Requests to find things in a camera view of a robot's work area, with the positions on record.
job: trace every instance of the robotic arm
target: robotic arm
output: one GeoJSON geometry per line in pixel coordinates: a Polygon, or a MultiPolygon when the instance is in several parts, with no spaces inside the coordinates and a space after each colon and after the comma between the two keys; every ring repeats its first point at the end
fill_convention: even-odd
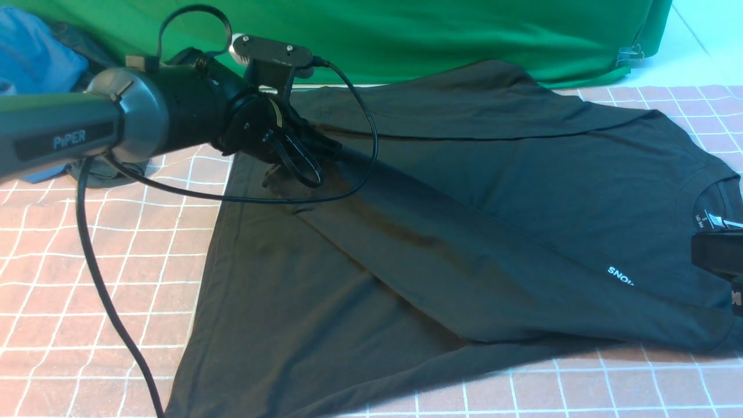
{"type": "Polygon", "coordinates": [[[0,97],[0,181],[87,156],[136,162],[211,144],[224,155],[282,164],[304,185],[320,186],[318,160],[335,159],[341,145],[302,119],[289,95],[295,77],[332,64],[296,45],[230,39],[230,53],[246,66],[242,77],[188,48],[167,65],[126,57],[126,67],[98,74],[84,93],[0,97]]]}

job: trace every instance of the blue cloth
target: blue cloth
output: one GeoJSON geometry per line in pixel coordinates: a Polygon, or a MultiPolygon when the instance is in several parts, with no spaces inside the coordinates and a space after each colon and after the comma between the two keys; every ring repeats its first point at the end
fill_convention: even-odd
{"type": "MultiPolygon", "coordinates": [[[[88,60],[54,39],[38,17],[0,7],[0,95],[68,93],[88,68],[88,60]]],[[[64,166],[24,177],[38,183],[58,176],[64,166]]]]}

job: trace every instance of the pink grid mat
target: pink grid mat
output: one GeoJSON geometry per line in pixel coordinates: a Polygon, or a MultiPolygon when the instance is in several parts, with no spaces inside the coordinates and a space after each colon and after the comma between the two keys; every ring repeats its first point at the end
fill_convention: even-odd
{"type": "MultiPolygon", "coordinates": [[[[743,172],[743,87],[564,91],[660,109],[743,172]]],[[[222,193],[209,147],[152,178],[222,193]]],[[[88,221],[123,321],[168,399],[193,322],[218,205],[140,185],[88,193],[88,221]]],[[[139,370],[103,314],[75,230],[74,183],[0,184],[0,417],[152,417],[139,370]]],[[[742,418],[743,359],[642,347],[561,358],[371,405],[347,417],[742,418]]]]}

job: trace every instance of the green backdrop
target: green backdrop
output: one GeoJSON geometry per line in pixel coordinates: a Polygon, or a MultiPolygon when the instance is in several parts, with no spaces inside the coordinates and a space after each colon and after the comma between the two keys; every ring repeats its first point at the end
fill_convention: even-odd
{"type": "MultiPolygon", "coordinates": [[[[672,0],[203,0],[222,9],[235,32],[310,48],[354,83],[393,83],[482,59],[524,66],[547,87],[613,83],[629,73],[621,48],[658,50],[672,0]]],[[[153,54],[165,16],[188,0],[0,0],[93,33],[110,52],[153,54]]],[[[163,56],[219,49],[216,18],[176,19],[163,56]]],[[[239,71],[232,59],[222,62],[239,71]]],[[[301,83],[340,83],[318,71],[301,83]]]]}

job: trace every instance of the black cable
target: black cable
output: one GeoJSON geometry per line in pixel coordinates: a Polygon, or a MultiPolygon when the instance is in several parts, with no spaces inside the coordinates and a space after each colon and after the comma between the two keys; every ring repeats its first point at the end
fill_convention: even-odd
{"type": "Polygon", "coordinates": [[[315,65],[316,66],[322,66],[330,68],[331,70],[335,71],[336,74],[338,74],[338,77],[340,77],[341,80],[348,86],[348,90],[351,92],[351,94],[354,95],[356,98],[356,101],[359,103],[359,106],[361,106],[361,109],[364,112],[364,115],[366,116],[366,120],[369,122],[369,127],[371,128],[371,136],[372,136],[372,148],[371,151],[371,161],[369,162],[369,166],[366,169],[366,174],[362,178],[362,180],[352,189],[345,193],[341,193],[334,196],[326,196],[326,197],[316,197],[316,198],[307,198],[307,199],[259,199],[259,198],[251,198],[251,197],[237,197],[237,196],[221,196],[221,195],[215,195],[210,193],[201,193],[201,192],[195,192],[193,190],[186,190],[181,189],[179,187],[173,187],[169,186],[167,184],[162,184],[157,181],[153,181],[148,179],[145,176],[141,176],[138,173],[135,173],[128,168],[124,167],[121,163],[116,161],[111,154],[105,154],[103,155],[103,159],[106,160],[107,163],[109,163],[116,171],[121,173],[122,175],[129,177],[132,180],[138,181],[142,184],[145,184],[147,186],[153,187],[155,189],[163,190],[170,193],[176,193],[180,194],[182,196],[188,196],[188,197],[195,197],[197,199],[209,199],[209,200],[219,200],[221,202],[235,202],[235,203],[256,203],[261,205],[304,205],[308,203],[321,203],[321,202],[332,202],[334,200],[340,200],[344,199],[346,197],[349,197],[350,195],[356,193],[361,189],[361,187],[366,184],[366,182],[369,180],[369,177],[372,176],[372,171],[374,169],[374,163],[377,161],[377,157],[379,156],[379,134],[377,133],[377,125],[374,123],[374,118],[372,117],[371,111],[369,111],[369,108],[366,106],[366,103],[364,102],[364,99],[361,98],[361,95],[359,94],[358,90],[356,90],[356,87],[354,87],[354,84],[348,79],[348,77],[341,71],[338,67],[333,65],[333,63],[325,61],[319,57],[315,57],[315,65]]]}
{"type": "MultiPolygon", "coordinates": [[[[227,19],[224,13],[222,13],[216,7],[208,6],[205,4],[194,4],[191,6],[182,7],[181,9],[176,10],[174,13],[171,13],[161,25],[160,34],[158,36],[158,52],[157,52],[158,61],[162,59],[163,33],[165,32],[168,24],[173,19],[175,19],[176,17],[180,15],[183,15],[189,12],[196,12],[196,11],[206,12],[206,13],[212,14],[213,16],[218,17],[224,24],[224,28],[227,32],[227,46],[225,46],[224,50],[217,51],[217,52],[211,52],[211,53],[208,53],[207,55],[213,58],[229,50],[230,43],[232,42],[232,26],[230,25],[230,21],[227,19]]],[[[177,193],[183,196],[191,196],[191,197],[195,197],[199,199],[211,199],[211,200],[219,200],[222,202],[236,202],[236,203],[256,203],[256,204],[263,204],[263,205],[298,205],[298,204],[307,204],[307,203],[331,202],[334,200],[344,199],[345,197],[348,197],[356,193],[358,190],[360,190],[361,187],[363,187],[364,184],[366,184],[366,182],[369,180],[369,177],[371,177],[372,175],[372,170],[374,169],[374,163],[377,161],[377,157],[379,155],[379,135],[377,133],[377,126],[374,123],[374,118],[372,117],[372,113],[369,111],[369,108],[367,107],[363,98],[359,94],[358,90],[356,90],[353,83],[347,78],[347,76],[338,67],[333,65],[331,62],[320,59],[319,57],[315,58],[313,64],[315,66],[322,66],[322,67],[330,68],[331,70],[335,71],[336,74],[338,74],[338,77],[340,77],[340,79],[343,80],[343,82],[348,86],[348,90],[351,91],[351,93],[356,98],[356,101],[359,103],[359,106],[361,106],[361,109],[363,110],[364,115],[366,116],[366,119],[369,122],[369,127],[371,128],[373,150],[371,153],[371,161],[369,162],[369,166],[366,170],[366,174],[364,175],[363,179],[359,182],[359,184],[357,184],[354,188],[350,189],[349,191],[345,193],[341,193],[336,196],[319,197],[319,198],[312,198],[312,199],[257,199],[257,198],[245,198],[245,197],[236,197],[236,196],[213,195],[213,194],[208,194],[208,193],[195,192],[192,190],[180,189],[178,187],[168,186],[166,184],[162,184],[157,181],[152,181],[148,179],[147,177],[140,176],[139,174],[134,173],[133,171],[124,167],[122,164],[116,161],[111,156],[111,154],[105,154],[105,155],[102,155],[102,157],[119,173],[121,173],[122,175],[126,177],[129,177],[130,179],[133,179],[135,181],[138,181],[140,183],[143,183],[147,186],[150,186],[150,187],[153,187],[159,190],[177,193]]],[[[160,394],[158,393],[158,388],[155,385],[155,378],[153,377],[152,371],[149,369],[149,366],[147,365],[147,362],[144,356],[142,356],[142,352],[139,351],[139,348],[137,348],[137,344],[134,342],[132,337],[126,331],[124,324],[121,322],[121,319],[119,318],[119,315],[116,312],[116,308],[114,307],[114,303],[111,300],[111,296],[108,294],[108,291],[106,290],[106,283],[103,281],[103,276],[100,273],[100,267],[98,266],[98,262],[95,257],[93,244],[92,244],[91,237],[88,231],[88,220],[86,219],[86,215],[85,215],[85,189],[88,184],[88,176],[90,174],[91,165],[93,164],[93,160],[94,160],[93,157],[87,157],[83,160],[82,166],[80,168],[80,175],[77,181],[76,218],[77,218],[77,230],[78,230],[78,233],[80,234],[80,243],[82,245],[82,252],[85,255],[85,261],[88,264],[88,269],[91,272],[93,283],[96,287],[96,290],[98,291],[98,296],[100,297],[101,303],[103,304],[103,308],[106,311],[106,314],[108,315],[108,319],[111,321],[111,324],[114,326],[114,329],[116,330],[119,337],[121,337],[121,340],[124,342],[124,345],[126,345],[126,348],[129,349],[129,352],[132,354],[132,357],[134,357],[134,360],[137,362],[137,366],[139,366],[140,370],[142,371],[142,376],[144,376],[145,383],[147,384],[149,395],[152,398],[152,405],[155,408],[155,414],[157,415],[158,418],[164,418],[165,413],[163,410],[162,401],[160,400],[160,394]]]]}
{"type": "Polygon", "coordinates": [[[155,407],[155,414],[158,418],[164,418],[165,413],[163,411],[163,405],[160,401],[160,394],[158,393],[158,387],[155,386],[155,378],[152,376],[152,371],[149,369],[147,362],[142,356],[142,352],[137,348],[137,344],[134,342],[132,337],[126,331],[124,324],[121,322],[119,315],[116,313],[114,303],[111,301],[111,296],[106,290],[106,283],[103,282],[103,276],[100,273],[100,267],[93,251],[93,243],[91,236],[88,231],[88,220],[85,215],[85,188],[88,185],[88,175],[91,171],[91,165],[93,164],[93,157],[87,157],[82,161],[80,168],[80,176],[77,179],[77,200],[75,202],[75,216],[77,218],[77,231],[80,234],[80,244],[82,244],[82,253],[85,255],[85,262],[88,264],[88,269],[93,277],[93,284],[98,291],[103,308],[106,310],[108,319],[111,320],[116,333],[124,341],[124,345],[129,349],[129,352],[134,357],[140,370],[142,370],[142,376],[144,376],[149,395],[152,397],[152,404],[155,407]]]}
{"type": "Polygon", "coordinates": [[[162,25],[160,25],[160,33],[158,34],[158,52],[155,54],[155,56],[158,58],[158,61],[161,61],[163,59],[163,34],[165,33],[165,29],[168,27],[170,22],[173,21],[173,19],[179,17],[180,15],[191,12],[204,12],[216,17],[217,19],[222,21],[224,30],[227,32],[227,45],[222,51],[207,52],[207,55],[209,57],[214,58],[230,50],[230,44],[232,43],[232,25],[230,24],[230,20],[227,18],[227,16],[216,7],[206,4],[191,4],[190,6],[181,7],[175,12],[170,13],[168,17],[165,18],[162,25]]]}

